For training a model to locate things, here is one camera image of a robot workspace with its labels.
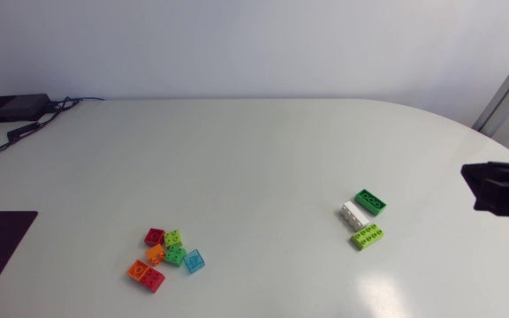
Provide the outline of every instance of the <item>white table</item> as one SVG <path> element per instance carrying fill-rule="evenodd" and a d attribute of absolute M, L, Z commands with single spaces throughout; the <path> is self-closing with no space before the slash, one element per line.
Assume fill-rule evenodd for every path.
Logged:
<path fill-rule="evenodd" d="M 460 175 L 489 160 L 509 151 L 387 102 L 83 102 L 0 155 L 0 210 L 40 213 L 0 317 L 509 317 L 509 218 Z M 388 207 L 358 252 L 338 210 L 362 188 Z M 134 282 L 150 227 L 205 268 Z"/>

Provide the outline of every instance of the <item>lime green lego brick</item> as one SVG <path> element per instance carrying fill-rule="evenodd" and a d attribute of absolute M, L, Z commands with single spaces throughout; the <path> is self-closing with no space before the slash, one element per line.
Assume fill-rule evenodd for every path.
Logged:
<path fill-rule="evenodd" d="M 164 233 L 164 244 L 166 245 L 166 247 L 182 246 L 182 238 L 180 237 L 180 231 L 175 230 L 172 232 Z"/>
<path fill-rule="evenodd" d="M 182 261 L 184 261 L 184 257 L 186 257 L 186 249 L 184 249 L 184 247 L 170 246 L 168 253 L 164 257 L 164 261 L 171 265 L 180 267 L 180 265 L 182 265 Z"/>
<path fill-rule="evenodd" d="M 359 250 L 362 250 L 378 241 L 382 236 L 384 236 L 384 232 L 380 230 L 376 224 L 372 224 L 354 233 L 351 241 L 359 248 Z"/>
<path fill-rule="evenodd" d="M 386 203 L 380 201 L 380 199 L 368 192 L 367 189 L 362 189 L 362 191 L 356 195 L 355 199 L 368 212 L 375 216 L 378 216 L 378 214 L 386 208 Z"/>

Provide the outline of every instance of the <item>light blue lego brick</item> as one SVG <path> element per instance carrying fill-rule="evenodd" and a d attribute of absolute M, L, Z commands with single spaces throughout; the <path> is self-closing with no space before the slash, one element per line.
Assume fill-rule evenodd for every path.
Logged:
<path fill-rule="evenodd" d="M 197 249 L 190 252 L 188 255 L 184 256 L 184 262 L 186 263 L 187 269 L 190 271 L 190 274 L 194 273 L 196 270 L 201 269 L 205 266 L 205 262 L 203 261 L 200 252 Z"/>

